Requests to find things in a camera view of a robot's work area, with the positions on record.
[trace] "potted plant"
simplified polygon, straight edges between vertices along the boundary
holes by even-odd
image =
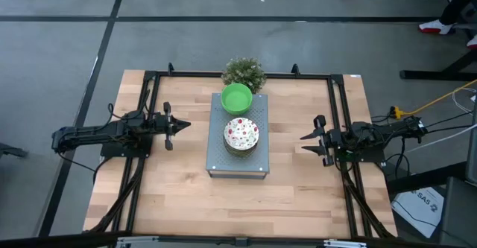
[[[262,70],[262,64],[256,58],[236,58],[230,59],[227,63],[222,80],[225,85],[244,84],[253,94],[256,94],[263,88],[267,79]]]

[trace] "stack of plates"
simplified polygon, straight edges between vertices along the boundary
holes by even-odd
[[[259,128],[248,118],[234,118],[224,129],[224,145],[235,156],[250,155],[259,141]]]

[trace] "wooden board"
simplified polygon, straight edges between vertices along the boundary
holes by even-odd
[[[143,74],[124,72],[117,114],[137,107]],[[370,121],[361,78],[346,75],[344,80],[351,119]],[[223,88],[220,78],[161,77],[156,111],[162,111],[162,103],[169,101],[174,117],[192,125],[173,138],[173,151],[165,150],[164,136],[154,137],[133,233],[348,238],[340,173],[335,167],[324,168],[321,158],[300,148],[316,144],[315,140],[299,140],[312,131],[316,115],[325,115],[326,129],[332,128],[326,81],[267,81],[261,93],[268,95],[270,174],[264,180],[211,179],[205,171],[211,93]],[[124,159],[113,158],[98,172],[84,229],[92,228],[114,203],[123,168]],[[382,172],[374,164],[361,163],[361,175],[368,204],[396,235]],[[355,210],[362,232],[357,206]]]

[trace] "white plate with red dots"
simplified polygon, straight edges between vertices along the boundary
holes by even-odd
[[[227,122],[224,138],[236,150],[248,150],[258,142],[259,128],[248,118],[234,118]]]

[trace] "person's foot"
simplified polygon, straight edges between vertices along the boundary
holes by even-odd
[[[449,33],[453,25],[443,25],[439,19],[419,25],[419,30],[423,33],[441,34]]]
[[[477,35],[467,43],[469,49],[477,49]]]

